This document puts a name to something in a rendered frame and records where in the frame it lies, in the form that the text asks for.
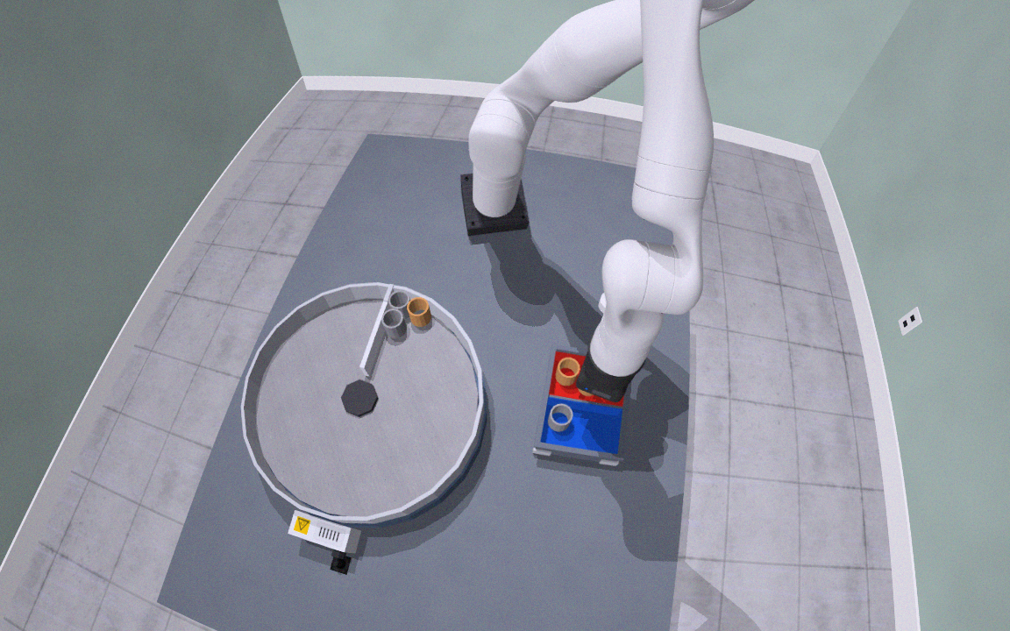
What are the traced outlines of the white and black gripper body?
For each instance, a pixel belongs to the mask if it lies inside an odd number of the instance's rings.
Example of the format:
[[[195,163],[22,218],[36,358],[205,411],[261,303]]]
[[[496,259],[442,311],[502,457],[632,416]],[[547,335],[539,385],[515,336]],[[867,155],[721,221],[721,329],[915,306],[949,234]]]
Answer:
[[[588,344],[588,354],[584,365],[580,369],[576,387],[598,398],[607,401],[620,402],[628,390],[635,374],[643,369],[648,352],[640,357],[626,358],[612,354],[600,337],[600,326],[594,329],[594,334]],[[602,390],[604,388],[604,390]]]

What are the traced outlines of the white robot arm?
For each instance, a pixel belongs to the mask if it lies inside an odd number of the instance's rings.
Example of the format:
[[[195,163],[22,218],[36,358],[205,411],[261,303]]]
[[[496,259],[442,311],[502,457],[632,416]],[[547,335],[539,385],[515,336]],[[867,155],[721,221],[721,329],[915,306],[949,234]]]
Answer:
[[[623,240],[602,265],[604,346],[640,357],[704,290],[702,212],[714,127],[699,31],[755,0],[615,0],[566,20],[520,71],[492,89],[469,132],[473,203],[500,218],[516,205],[525,152],[548,105],[580,103],[643,62],[643,121],[632,208],[672,246]],[[704,7],[704,8],[702,8]],[[641,15],[640,15],[641,13]]]

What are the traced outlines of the grey metal ring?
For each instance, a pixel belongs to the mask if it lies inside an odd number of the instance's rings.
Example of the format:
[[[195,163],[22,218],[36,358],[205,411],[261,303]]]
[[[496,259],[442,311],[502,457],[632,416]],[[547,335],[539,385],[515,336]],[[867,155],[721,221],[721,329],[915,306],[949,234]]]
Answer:
[[[390,338],[401,338],[403,337],[404,334],[406,334],[406,330],[408,330],[408,326],[406,326],[405,320],[403,318],[403,313],[400,310],[395,310],[395,308],[392,308],[392,310],[388,310],[385,313],[382,313],[381,320],[382,320],[382,326],[384,326],[385,331],[388,333]],[[400,321],[400,322],[397,324],[397,326],[390,327],[390,323],[392,323],[393,321]]]
[[[408,303],[409,303],[409,301],[410,301],[410,298],[409,298],[408,292],[405,292],[403,290],[398,290],[398,291],[393,292],[389,296],[389,298],[388,298],[388,303],[390,305],[390,308],[395,308],[395,310],[400,310],[403,313],[403,318],[404,319],[408,319],[409,318],[409,312],[408,312]],[[400,303],[406,303],[406,304],[403,305],[403,307],[398,307],[397,308],[396,305],[398,305]],[[394,305],[395,305],[395,307],[394,307]]]
[[[566,423],[557,423],[557,421],[553,420],[551,413],[552,415],[553,413],[564,413],[568,421],[566,421]],[[572,423],[572,418],[573,418],[573,411],[572,408],[569,407],[569,405],[562,403],[553,405],[553,408],[551,408],[551,412],[548,418],[548,426],[550,426],[550,428],[557,432],[564,431],[566,428],[568,428],[568,426],[570,426],[570,423]]]

